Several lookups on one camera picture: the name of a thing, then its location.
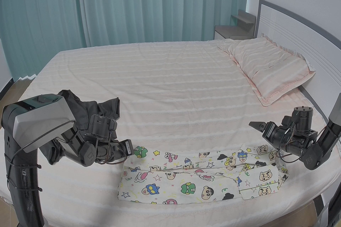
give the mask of cartoon pajamas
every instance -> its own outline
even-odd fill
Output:
[[[208,203],[278,191],[288,170],[268,145],[181,156],[136,147],[123,166],[118,199],[149,204]]]

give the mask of striped pillowcase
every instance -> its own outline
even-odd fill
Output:
[[[266,37],[226,43],[220,49],[241,68],[263,106],[271,105],[315,73],[301,55],[293,55]]]

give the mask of white headboard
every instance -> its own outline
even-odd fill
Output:
[[[265,0],[259,0],[255,37],[262,33],[301,53],[314,66],[315,75],[299,88],[326,119],[341,92],[341,41],[313,22]]]

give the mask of black cloth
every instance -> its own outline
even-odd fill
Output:
[[[58,95],[65,98],[67,105],[76,119],[75,125],[82,137],[85,133],[90,133],[88,129],[89,120],[92,115],[98,114],[114,120],[120,117],[120,100],[118,97],[97,103],[96,101],[81,101],[70,90],[62,90]],[[51,165],[58,162],[64,156],[64,150],[56,139],[42,145],[40,150]]]

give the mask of mattress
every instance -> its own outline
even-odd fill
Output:
[[[83,101],[119,97],[119,140],[178,154],[237,149],[264,144],[250,121],[279,124],[295,106],[312,106],[297,89],[264,107],[240,68],[218,49],[228,40],[157,42],[101,46],[58,53],[21,99],[70,89]],[[314,110],[312,129],[325,123]],[[2,152],[4,143],[0,141]],[[67,158],[42,165],[39,186],[44,216],[52,226],[260,226],[287,214],[323,192],[340,174],[335,149],[317,170],[302,162],[279,192],[255,199],[206,204],[142,204],[117,199],[122,165],[82,167]],[[0,156],[0,194],[10,201],[4,157]]]

